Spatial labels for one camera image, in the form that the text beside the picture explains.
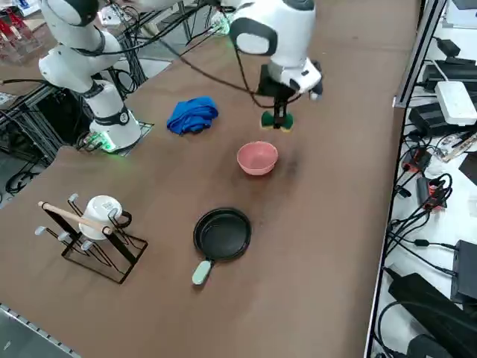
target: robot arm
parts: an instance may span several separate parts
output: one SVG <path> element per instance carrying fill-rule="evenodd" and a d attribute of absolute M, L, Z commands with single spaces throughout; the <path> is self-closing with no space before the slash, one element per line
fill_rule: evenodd
<path fill-rule="evenodd" d="M 270 57 L 268 73 L 276 82 L 319 93 L 321 73 L 307 55 L 314 28 L 313 0 L 244 0 L 230 37 L 240 51 Z"/>
<path fill-rule="evenodd" d="M 161 10 L 179 0 L 134 0 L 142 9 Z M 223 0 L 235 4 L 239 0 Z M 118 40 L 95 27 L 98 0 L 40 0 L 43 16 L 58 45 L 40 60 L 40 71 L 50 83 L 83 96 L 95 119 L 90 126 L 106 151 L 135 144 L 139 123 L 125 107 L 117 89 L 92 76 L 116 63 Z M 313 0 L 242 0 L 230 26 L 237 48 L 268 56 L 271 78 L 299 93 L 319 93 L 321 74 L 307 57 L 315 26 Z"/>

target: blue cloth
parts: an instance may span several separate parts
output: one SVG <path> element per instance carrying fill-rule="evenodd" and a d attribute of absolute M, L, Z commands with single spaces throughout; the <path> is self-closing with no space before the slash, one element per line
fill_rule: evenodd
<path fill-rule="evenodd" d="M 209 128 L 217 116 L 214 101 L 209 96 L 198 97 L 187 102 L 179 102 L 167 121 L 167 128 L 176 134 L 202 131 Z"/>

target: pink bowl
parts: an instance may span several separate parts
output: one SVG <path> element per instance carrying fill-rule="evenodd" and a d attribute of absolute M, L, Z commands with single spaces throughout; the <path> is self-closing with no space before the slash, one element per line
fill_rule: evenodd
<path fill-rule="evenodd" d="M 265 175 L 275 167 L 278 150 L 267 142 L 250 142 L 238 150 L 237 161 L 250 175 Z"/>

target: frying pan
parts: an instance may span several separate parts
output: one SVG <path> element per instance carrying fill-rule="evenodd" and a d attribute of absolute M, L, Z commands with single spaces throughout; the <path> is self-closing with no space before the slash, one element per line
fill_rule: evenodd
<path fill-rule="evenodd" d="M 231 207 L 209 211 L 194 229 L 195 248 L 205 256 L 192 275 L 194 285 L 207 279 L 217 261 L 236 259 L 250 244 L 252 227 L 245 214 Z"/>

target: green sponge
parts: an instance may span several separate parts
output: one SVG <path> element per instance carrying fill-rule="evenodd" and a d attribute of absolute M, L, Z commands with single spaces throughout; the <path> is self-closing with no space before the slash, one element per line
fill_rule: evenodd
<path fill-rule="evenodd" d="M 264 129 L 279 128 L 284 132 L 289 132 L 291 131 L 291 127 L 293 126 L 293 116 L 290 113 L 287 113 L 284 123 L 279 127 L 276 127 L 274 116 L 270 112 L 264 112 L 262 114 L 261 125 Z"/>

